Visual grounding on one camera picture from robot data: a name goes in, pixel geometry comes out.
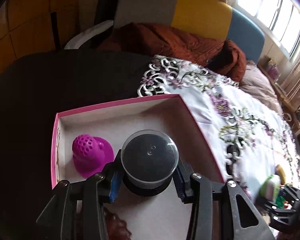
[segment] black tabletop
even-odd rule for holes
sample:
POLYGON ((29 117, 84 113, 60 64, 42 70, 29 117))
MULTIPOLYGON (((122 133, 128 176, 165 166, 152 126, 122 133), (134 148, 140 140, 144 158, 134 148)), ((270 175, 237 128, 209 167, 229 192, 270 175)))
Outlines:
POLYGON ((51 198, 50 150, 57 112, 137 97, 151 57, 63 50, 18 59, 0 76, 0 228, 34 239, 51 198))

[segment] window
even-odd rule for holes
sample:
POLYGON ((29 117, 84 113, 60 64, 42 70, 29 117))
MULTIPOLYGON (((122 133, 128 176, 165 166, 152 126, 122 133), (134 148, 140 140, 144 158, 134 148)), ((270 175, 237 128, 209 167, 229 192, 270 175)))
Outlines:
POLYGON ((293 53, 300 37, 300 14, 291 0, 237 0, 237 4, 293 53))

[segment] rust-colored clothing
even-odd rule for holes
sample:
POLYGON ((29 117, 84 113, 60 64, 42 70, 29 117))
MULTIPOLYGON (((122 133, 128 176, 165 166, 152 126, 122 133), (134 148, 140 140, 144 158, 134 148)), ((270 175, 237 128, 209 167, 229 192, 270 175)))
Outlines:
POLYGON ((130 23, 115 30, 98 49, 181 58, 236 82, 246 70, 245 54, 233 41, 206 39, 162 24, 130 23))

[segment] white curved armrest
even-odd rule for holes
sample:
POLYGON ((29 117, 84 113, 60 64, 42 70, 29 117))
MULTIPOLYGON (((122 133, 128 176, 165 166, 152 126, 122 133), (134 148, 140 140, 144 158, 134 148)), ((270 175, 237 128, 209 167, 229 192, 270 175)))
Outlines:
POLYGON ((87 30, 85 30, 83 33, 78 34, 77 36, 73 37, 65 46, 64 49, 78 49, 82 44, 84 44, 86 41, 90 40, 93 36, 96 36, 107 29, 109 29, 111 26, 113 26, 112 20, 106 20, 104 22, 101 22, 87 30))

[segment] pink box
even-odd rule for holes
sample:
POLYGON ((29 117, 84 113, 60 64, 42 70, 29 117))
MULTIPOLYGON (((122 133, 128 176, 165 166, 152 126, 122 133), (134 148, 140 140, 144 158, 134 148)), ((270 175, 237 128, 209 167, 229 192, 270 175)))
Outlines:
MULTIPOLYGON (((158 95, 57 113, 51 146, 52 188, 63 179, 71 183, 84 180, 72 161, 72 141, 78 135, 106 139, 116 155, 131 134, 145 129, 168 134, 175 141, 181 159, 195 172, 212 181, 224 182, 200 128, 181 97, 158 95)), ((191 204, 185 205, 177 197, 173 181, 164 192, 151 198, 139 197, 122 184, 116 202, 105 206, 127 222, 132 239, 186 239, 191 204), (145 224, 151 231, 144 231, 145 224)))

